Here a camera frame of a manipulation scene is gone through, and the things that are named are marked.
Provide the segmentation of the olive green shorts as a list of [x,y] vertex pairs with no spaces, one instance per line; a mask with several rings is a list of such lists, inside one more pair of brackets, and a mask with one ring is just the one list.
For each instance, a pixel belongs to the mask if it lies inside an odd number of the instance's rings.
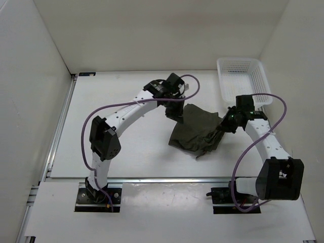
[[223,118],[217,112],[205,111],[194,104],[183,109],[183,123],[176,123],[168,145],[189,152],[195,152],[196,158],[216,150],[224,136],[218,130]]

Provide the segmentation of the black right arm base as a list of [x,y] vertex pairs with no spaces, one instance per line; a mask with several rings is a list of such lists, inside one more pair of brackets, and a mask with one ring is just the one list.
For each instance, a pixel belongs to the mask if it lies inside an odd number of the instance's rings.
[[[256,200],[255,196],[234,192],[235,199],[242,209],[248,209]],[[243,214],[238,210],[232,200],[230,182],[212,183],[211,189],[206,193],[206,197],[212,200],[213,214]]]

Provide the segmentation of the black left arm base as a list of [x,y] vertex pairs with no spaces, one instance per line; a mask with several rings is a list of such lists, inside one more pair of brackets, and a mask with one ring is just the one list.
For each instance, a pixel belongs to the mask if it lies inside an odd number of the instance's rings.
[[95,199],[87,190],[85,185],[79,185],[76,201],[75,212],[93,212],[93,213],[119,213],[122,200],[122,187],[105,187],[104,191],[110,196],[109,198],[99,191],[99,197]]

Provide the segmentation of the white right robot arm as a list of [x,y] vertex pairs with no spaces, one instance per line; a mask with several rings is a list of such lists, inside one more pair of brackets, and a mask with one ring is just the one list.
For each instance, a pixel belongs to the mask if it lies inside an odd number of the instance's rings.
[[263,166],[256,178],[232,175],[227,192],[232,202],[241,201],[246,194],[260,200],[297,200],[300,196],[304,164],[292,158],[270,130],[268,119],[261,111],[243,111],[229,107],[219,128],[235,133],[241,127],[252,139],[249,148],[256,147]]

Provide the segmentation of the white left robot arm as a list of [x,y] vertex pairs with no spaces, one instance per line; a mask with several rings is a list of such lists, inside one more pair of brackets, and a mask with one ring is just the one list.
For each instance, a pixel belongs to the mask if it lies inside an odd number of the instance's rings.
[[107,175],[112,159],[121,151],[119,141],[123,132],[146,113],[164,106],[166,117],[183,120],[184,92],[187,90],[184,80],[172,73],[166,80],[150,81],[129,103],[106,117],[90,114],[86,121],[91,122],[90,148],[92,163],[86,163],[90,174],[85,179],[89,197],[96,203],[106,197]]

